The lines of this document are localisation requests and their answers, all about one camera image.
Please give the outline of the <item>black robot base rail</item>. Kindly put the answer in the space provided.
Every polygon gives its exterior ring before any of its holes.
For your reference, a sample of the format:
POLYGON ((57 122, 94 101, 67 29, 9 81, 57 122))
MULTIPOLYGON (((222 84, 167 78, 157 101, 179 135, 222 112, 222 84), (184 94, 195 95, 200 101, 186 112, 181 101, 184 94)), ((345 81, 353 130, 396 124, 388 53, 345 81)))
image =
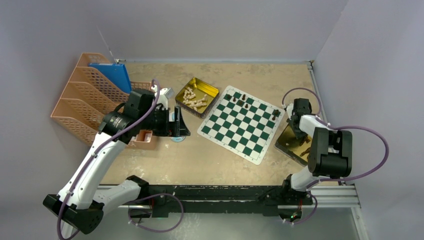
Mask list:
POLYGON ((170 213, 261 214, 289 218, 313 200, 305 192, 282 185, 150 185, 127 205, 141 205, 154 218, 170 213))

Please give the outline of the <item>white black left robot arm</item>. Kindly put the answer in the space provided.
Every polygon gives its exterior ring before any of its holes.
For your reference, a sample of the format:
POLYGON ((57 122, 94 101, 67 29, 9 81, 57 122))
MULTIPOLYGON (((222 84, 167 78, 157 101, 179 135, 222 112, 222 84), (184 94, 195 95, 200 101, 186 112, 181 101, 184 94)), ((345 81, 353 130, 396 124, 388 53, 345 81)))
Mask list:
POLYGON ((43 200, 43 205, 57 216, 58 232, 62 223, 67 223, 77 233, 87 235, 107 213, 125 203, 142 205, 155 199, 166 202, 168 193, 153 192, 147 181, 135 175, 104 192, 97 189, 113 161, 140 131, 171 138, 191 134, 179 106, 170 119, 168 100, 172 94, 172 89, 157 85, 151 90, 135 88, 126 102, 103 117, 89 152, 72 178, 57 194, 43 200))

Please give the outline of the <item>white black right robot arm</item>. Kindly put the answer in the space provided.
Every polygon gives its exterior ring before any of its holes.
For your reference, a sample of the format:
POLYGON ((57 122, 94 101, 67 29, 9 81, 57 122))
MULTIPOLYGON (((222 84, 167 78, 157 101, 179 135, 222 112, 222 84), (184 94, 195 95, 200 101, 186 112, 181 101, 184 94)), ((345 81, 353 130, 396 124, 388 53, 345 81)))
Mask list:
POLYGON ((300 198, 321 180, 348 177, 352 171, 353 135, 348 130, 334 130, 312 115, 308 99, 297 98, 286 107, 288 125, 297 139, 312 137, 307 166, 289 178, 290 184, 280 196, 288 204, 300 198))

